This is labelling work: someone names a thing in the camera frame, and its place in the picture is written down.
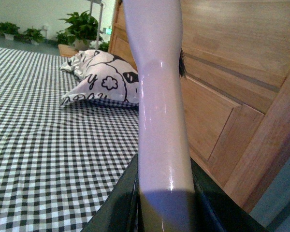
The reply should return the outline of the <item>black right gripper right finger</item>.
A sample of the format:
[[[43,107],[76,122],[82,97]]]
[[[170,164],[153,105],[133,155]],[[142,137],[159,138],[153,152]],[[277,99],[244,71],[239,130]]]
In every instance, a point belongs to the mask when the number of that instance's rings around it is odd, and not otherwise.
[[[191,159],[198,232],[266,232]]]

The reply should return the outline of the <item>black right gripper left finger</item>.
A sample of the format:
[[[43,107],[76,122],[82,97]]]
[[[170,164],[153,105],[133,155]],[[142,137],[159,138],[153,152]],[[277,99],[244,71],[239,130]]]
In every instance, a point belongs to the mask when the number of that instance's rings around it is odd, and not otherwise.
[[[107,200],[82,231],[138,231],[138,187],[138,155],[135,154]]]

